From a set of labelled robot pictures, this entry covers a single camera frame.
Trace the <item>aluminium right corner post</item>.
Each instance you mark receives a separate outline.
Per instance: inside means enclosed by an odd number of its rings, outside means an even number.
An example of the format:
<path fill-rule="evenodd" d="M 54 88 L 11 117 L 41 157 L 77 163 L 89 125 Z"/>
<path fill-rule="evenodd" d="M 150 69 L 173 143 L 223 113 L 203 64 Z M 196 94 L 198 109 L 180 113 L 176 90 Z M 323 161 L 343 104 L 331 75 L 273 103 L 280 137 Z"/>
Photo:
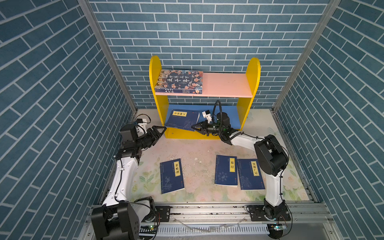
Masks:
<path fill-rule="evenodd" d="M 298 58 L 298 61 L 296 65 L 293 67 L 292 72 L 290 76 L 288 77 L 284 87 L 282 88 L 281 93 L 279 94 L 276 102 L 274 103 L 272 107 L 272 112 L 277 113 L 279 108 L 281 107 L 285 97 L 287 96 L 289 90 L 293 86 L 294 82 L 296 81 L 296 78 L 298 77 L 300 71 L 302 70 L 305 62 L 307 61 L 309 55 L 311 54 L 312 50 L 314 49 L 316 43 L 318 42 L 320 36 L 322 35 L 323 31 L 325 30 L 328 22 L 330 21 L 331 17 L 333 16 L 334 12 L 336 11 L 337 7 L 339 6 L 341 0 L 330 0 L 327 6 L 325 7 L 325 10 L 317 23 L 316 27 L 314 28 L 314 31 L 309 38 L 308 42 L 305 45 L 305 48 Z"/>

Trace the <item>blue book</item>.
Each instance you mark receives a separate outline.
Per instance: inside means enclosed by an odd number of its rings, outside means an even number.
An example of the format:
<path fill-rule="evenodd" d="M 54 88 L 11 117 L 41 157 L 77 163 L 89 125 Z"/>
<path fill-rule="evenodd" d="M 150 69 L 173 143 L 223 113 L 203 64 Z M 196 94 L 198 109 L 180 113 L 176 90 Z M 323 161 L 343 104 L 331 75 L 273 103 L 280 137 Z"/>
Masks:
<path fill-rule="evenodd" d="M 238 185 L 237 157 L 216 156 L 215 184 L 230 187 Z"/>
<path fill-rule="evenodd" d="M 265 184 L 257 159 L 238 159 L 241 190 L 264 190 Z"/>
<path fill-rule="evenodd" d="M 165 124 L 167 128 L 194 132 L 192 126 L 198 123 L 200 113 L 189 110 L 172 110 Z"/>
<path fill-rule="evenodd" d="M 160 174 L 162 194 L 185 188 L 181 159 L 160 163 Z"/>

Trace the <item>colourful cartoon cover book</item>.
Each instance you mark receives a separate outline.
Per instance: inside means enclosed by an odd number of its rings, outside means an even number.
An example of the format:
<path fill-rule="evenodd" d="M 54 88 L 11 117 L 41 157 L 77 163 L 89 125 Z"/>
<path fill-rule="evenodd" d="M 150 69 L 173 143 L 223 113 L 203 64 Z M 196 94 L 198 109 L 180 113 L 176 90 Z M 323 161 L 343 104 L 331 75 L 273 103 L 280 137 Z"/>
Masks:
<path fill-rule="evenodd" d="M 201 95 L 203 75 L 202 71 L 161 70 L 155 92 Z"/>

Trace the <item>yellow pink blue bookshelf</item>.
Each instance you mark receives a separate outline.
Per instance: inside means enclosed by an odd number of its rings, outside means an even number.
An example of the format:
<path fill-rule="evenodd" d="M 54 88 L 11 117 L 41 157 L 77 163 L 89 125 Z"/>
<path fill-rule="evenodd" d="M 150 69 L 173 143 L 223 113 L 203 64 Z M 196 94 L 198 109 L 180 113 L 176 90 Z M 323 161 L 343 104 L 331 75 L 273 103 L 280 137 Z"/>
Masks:
<path fill-rule="evenodd" d="M 158 56 L 153 56 L 149 65 L 149 77 L 154 100 L 160 116 L 162 125 L 164 126 L 169 116 L 172 115 L 174 109 L 196 109 L 208 110 L 210 107 L 199 105 L 170 105 L 169 96 L 182 97 L 214 97 L 216 100 L 221 98 L 237 98 L 237 105 L 226 106 L 226 113 L 230 118 L 232 128 L 236 131 L 227 134 L 230 138 L 242 137 L 246 135 L 241 131 L 245 125 L 246 119 L 250 112 L 251 106 L 257 94 L 261 78 L 261 64 L 259 59 L 252 58 L 248 64 L 247 71 L 244 74 L 230 73 L 204 73 L 203 74 L 203 93 L 188 94 L 176 92 L 156 92 L 155 85 L 161 73 L 162 65 Z"/>

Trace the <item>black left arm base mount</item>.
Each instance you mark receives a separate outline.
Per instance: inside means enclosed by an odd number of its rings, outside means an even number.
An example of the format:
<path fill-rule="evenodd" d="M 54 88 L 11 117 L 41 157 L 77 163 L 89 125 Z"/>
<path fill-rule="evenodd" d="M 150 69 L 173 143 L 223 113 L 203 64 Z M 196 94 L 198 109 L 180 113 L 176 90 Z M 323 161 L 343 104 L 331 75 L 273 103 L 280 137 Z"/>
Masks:
<path fill-rule="evenodd" d="M 131 204 L 142 223 L 169 222 L 171 206 L 156 206 L 155 211 L 143 205 Z"/>

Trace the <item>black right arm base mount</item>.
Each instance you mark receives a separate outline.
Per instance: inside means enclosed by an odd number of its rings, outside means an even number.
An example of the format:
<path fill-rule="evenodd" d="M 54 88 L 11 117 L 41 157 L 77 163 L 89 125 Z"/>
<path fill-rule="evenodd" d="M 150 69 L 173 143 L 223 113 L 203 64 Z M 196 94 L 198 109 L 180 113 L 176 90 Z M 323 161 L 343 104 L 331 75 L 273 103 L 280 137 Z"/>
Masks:
<path fill-rule="evenodd" d="M 292 216 L 286 205 L 281 204 L 277 207 L 263 205 L 248 205 L 246 211 L 250 215 L 252 222 L 262 221 L 290 221 Z"/>

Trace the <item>aluminium corner post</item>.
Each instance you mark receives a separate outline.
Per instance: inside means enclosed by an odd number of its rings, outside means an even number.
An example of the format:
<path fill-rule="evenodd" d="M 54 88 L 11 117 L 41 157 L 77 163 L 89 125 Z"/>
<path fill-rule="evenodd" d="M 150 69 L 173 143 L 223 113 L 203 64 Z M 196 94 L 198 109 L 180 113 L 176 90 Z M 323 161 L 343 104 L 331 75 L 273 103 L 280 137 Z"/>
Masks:
<path fill-rule="evenodd" d="M 287 96 L 289 90 L 293 86 L 294 82 L 296 81 L 296 78 L 298 77 L 300 71 L 302 70 L 305 62 L 307 61 L 309 55 L 311 54 L 312 50 L 314 49 L 316 43 L 318 42 L 320 36 L 322 35 L 323 31 L 325 30 L 328 22 L 330 21 L 331 17 L 333 16 L 334 12 L 336 11 L 337 7 L 339 6 L 341 0 L 330 0 L 327 6 L 325 7 L 325 10 L 317 23 L 316 27 L 314 28 L 314 31 L 309 38 L 308 42 L 305 45 L 305 48 L 298 58 L 298 61 L 296 65 L 293 67 L 292 72 L 290 76 L 288 77 L 284 87 L 282 88 L 281 93 L 279 94 L 276 102 L 274 103 L 272 107 L 272 112 L 277 113 L 279 108 L 281 107 L 285 97 Z"/>
<path fill-rule="evenodd" d="M 129 106 L 132 108 L 132 111 L 134 113 L 134 115 L 137 113 L 137 107 L 135 106 L 135 103 L 134 103 L 134 100 L 133 98 L 131 97 L 130 93 L 129 93 L 129 90 L 127 88 L 127 85 L 124 81 L 124 78 L 121 74 L 121 71 L 119 70 L 119 67 L 115 61 L 115 58 L 111 52 L 111 49 L 108 45 L 108 42 L 103 34 L 103 31 L 97 21 L 97 18 L 93 12 L 93 9 L 91 7 L 91 4 L 89 3 L 89 1 L 86 1 L 86 0 L 78 0 L 78 3 L 95 35 L 95 38 L 97 39 L 100 47 L 101 47 L 101 50 L 103 51 L 106 59 L 107 59 L 107 62 L 108 64 L 110 65 L 111 67 L 111 70 L 113 71 L 115 77 L 116 77 L 116 80 L 129 104 Z"/>

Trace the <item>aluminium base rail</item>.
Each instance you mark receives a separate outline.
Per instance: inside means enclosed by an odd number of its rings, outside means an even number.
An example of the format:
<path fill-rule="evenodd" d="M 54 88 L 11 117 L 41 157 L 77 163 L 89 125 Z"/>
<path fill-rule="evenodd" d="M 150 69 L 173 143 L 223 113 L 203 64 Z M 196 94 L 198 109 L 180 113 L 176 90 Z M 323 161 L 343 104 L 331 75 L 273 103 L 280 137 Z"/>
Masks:
<path fill-rule="evenodd" d="M 288 203 L 292 219 L 252 222 L 248 205 L 234 203 L 157 203 L 171 206 L 169 222 L 142 223 L 140 240 L 340 240 L 342 235 L 324 203 Z"/>

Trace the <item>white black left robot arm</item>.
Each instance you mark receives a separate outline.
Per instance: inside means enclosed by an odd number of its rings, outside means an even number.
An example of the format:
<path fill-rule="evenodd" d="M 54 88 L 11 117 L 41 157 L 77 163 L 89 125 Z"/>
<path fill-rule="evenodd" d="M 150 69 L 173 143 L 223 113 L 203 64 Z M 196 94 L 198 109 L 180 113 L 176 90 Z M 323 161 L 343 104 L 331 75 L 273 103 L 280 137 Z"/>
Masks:
<path fill-rule="evenodd" d="M 153 232 L 160 225 L 152 197 L 131 201 L 134 174 L 144 150 L 154 146 L 166 127 L 146 127 L 146 123 L 129 123 L 121 127 L 121 146 L 115 155 L 116 172 L 102 205 L 93 209 L 91 222 L 98 240 L 137 240 L 142 222 L 152 222 Z"/>

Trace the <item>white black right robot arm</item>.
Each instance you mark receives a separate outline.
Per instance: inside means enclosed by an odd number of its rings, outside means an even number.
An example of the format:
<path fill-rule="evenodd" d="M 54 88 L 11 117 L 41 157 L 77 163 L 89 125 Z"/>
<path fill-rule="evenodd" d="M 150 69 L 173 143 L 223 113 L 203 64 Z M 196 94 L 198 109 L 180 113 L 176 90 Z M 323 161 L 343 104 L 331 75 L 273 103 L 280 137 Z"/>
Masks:
<path fill-rule="evenodd" d="M 192 125 L 191 128 L 202 135 L 219 136 L 222 142 L 254 150 L 261 170 L 266 175 L 266 196 L 264 213 L 268 220 L 278 219 L 286 209 L 282 193 L 283 172 L 289 163 L 289 156 L 274 135 L 253 137 L 236 130 L 230 125 L 226 113 L 219 113 L 214 123 L 207 120 Z"/>

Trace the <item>aluminium left corner post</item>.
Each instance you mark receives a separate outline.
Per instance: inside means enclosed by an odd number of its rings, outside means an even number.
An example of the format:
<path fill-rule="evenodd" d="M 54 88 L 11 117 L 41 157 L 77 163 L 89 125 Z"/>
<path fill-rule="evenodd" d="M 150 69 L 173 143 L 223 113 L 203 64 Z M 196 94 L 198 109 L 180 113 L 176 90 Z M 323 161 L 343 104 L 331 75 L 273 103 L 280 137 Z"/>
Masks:
<path fill-rule="evenodd" d="M 116 77 L 116 80 L 129 104 L 129 106 L 132 108 L 132 111 L 134 113 L 134 115 L 137 113 L 137 107 L 135 106 L 135 103 L 134 103 L 134 100 L 133 98 L 131 97 L 130 93 L 129 93 L 129 90 L 127 88 L 127 85 L 124 81 L 124 78 L 121 74 L 121 71 L 119 70 L 119 67 L 115 61 L 115 58 L 111 52 L 111 49 L 108 45 L 108 42 L 103 34 L 103 31 L 97 21 L 97 18 L 93 12 L 93 9 L 91 7 L 91 4 L 89 3 L 89 1 L 86 1 L 86 0 L 78 0 L 78 3 L 95 35 L 95 38 L 97 39 L 100 47 L 101 47 L 101 50 L 103 51 L 106 59 L 107 59 L 107 62 L 108 64 L 110 65 L 111 67 L 111 70 L 113 71 L 115 77 Z"/>

